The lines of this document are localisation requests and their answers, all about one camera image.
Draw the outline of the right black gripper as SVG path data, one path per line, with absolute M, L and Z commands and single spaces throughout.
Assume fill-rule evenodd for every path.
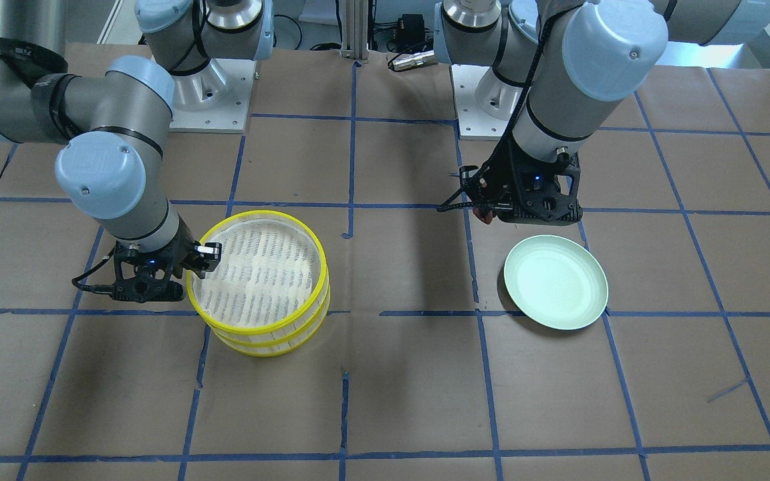
M 180 221 L 171 240 L 159 249 L 148 250 L 118 241 L 113 254 L 115 301 L 181 301 L 184 289 L 177 278 L 183 271 L 204 280 L 222 261 L 223 244 L 201 244 Z

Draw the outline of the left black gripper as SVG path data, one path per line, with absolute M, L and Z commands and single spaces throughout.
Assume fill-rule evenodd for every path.
M 498 142 L 482 166 L 459 168 L 458 189 L 437 206 L 437 212 L 469 209 L 502 222 L 572 224 L 581 221 L 578 201 L 580 157 L 565 148 L 543 162 L 523 152 L 514 139 Z M 468 200 L 459 201 L 466 194 Z

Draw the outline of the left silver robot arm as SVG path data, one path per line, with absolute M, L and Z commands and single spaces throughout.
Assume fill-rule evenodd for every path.
M 483 222 L 579 222 L 578 152 L 647 78 L 667 43 L 742 45 L 770 1 L 443 1 L 440 63 L 487 65 L 521 91 L 489 158 L 459 170 L 438 211 Z

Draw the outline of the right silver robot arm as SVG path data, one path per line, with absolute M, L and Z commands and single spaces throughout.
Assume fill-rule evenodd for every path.
M 116 301 L 175 302 L 184 272 L 216 270 L 219 243 L 199 243 L 159 183 L 177 110 L 229 95 L 220 59 L 257 61 L 273 49 L 270 1 L 138 1 L 152 59 L 116 58 L 100 78 L 68 72 L 65 3 L 0 1 L 0 141 L 61 146 L 56 182 L 115 246 L 115 281 L 77 289 Z

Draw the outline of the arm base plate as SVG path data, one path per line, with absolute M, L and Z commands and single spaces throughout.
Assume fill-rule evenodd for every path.
M 201 71 L 175 75 L 172 133 L 244 134 L 257 62 L 212 59 Z
M 521 88 L 502 82 L 491 67 L 453 65 L 451 75 L 461 138 L 499 139 Z

